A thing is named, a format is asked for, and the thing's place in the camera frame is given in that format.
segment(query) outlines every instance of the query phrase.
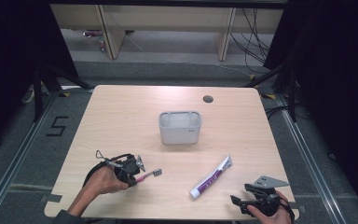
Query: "table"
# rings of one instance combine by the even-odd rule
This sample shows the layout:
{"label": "table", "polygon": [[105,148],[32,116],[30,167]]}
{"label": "table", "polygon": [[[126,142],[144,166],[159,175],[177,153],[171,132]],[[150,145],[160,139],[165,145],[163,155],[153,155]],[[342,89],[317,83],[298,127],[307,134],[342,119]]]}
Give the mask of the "table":
{"label": "table", "polygon": [[[205,103],[203,97],[213,97]],[[196,110],[202,116],[200,139],[193,145],[161,143],[158,115]],[[97,86],[68,151],[45,214],[67,209],[87,172],[105,157],[141,155],[147,172],[161,168],[135,187],[98,197],[83,217],[247,220],[230,195],[252,200],[243,184],[261,175],[287,181],[265,111],[255,89],[174,86]],[[197,200],[189,192],[227,155],[233,166]],[[279,190],[294,201],[290,187]]]}

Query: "sleeve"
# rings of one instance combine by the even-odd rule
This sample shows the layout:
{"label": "sleeve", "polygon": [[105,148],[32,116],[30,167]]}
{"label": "sleeve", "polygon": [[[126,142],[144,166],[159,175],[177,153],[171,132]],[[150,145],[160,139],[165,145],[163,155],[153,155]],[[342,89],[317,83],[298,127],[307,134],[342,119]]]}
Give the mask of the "sleeve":
{"label": "sleeve", "polygon": [[52,224],[85,224],[86,221],[81,217],[74,217],[65,210],[61,210],[60,213],[53,219]]}

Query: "white container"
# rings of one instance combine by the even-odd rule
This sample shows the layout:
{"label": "white container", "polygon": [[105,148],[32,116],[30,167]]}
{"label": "white container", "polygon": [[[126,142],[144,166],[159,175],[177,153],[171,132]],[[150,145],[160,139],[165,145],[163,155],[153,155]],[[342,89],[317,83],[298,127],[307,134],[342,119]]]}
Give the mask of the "white container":
{"label": "white container", "polygon": [[162,112],[158,124],[163,144],[194,144],[199,141],[202,121],[197,111]]}

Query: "toothpaste tube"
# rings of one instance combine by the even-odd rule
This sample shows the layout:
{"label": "toothpaste tube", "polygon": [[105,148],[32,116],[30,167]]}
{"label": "toothpaste tube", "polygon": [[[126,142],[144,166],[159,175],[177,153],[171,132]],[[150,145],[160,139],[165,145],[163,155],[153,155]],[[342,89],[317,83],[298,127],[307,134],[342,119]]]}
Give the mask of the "toothpaste tube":
{"label": "toothpaste tube", "polygon": [[195,188],[190,191],[191,196],[197,199],[226,169],[232,166],[231,157],[228,155],[216,169],[208,174]]}

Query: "hand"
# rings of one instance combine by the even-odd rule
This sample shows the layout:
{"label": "hand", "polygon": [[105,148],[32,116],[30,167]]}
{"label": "hand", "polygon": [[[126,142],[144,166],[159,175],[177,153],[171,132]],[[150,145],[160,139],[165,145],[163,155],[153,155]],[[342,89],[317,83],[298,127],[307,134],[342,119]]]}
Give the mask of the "hand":
{"label": "hand", "polygon": [[[284,200],[281,200],[281,203],[287,204],[287,198],[280,193],[279,191],[276,191],[278,195],[283,198]],[[252,213],[262,224],[291,224],[290,215],[289,213],[282,207],[279,206],[277,212],[271,216],[267,217],[263,213],[260,212],[256,207],[248,205],[247,209],[249,212]]]}
{"label": "hand", "polygon": [[97,170],[86,185],[79,191],[68,213],[81,217],[87,206],[100,194],[117,192],[127,189],[128,184],[117,179],[112,167],[104,166]]}

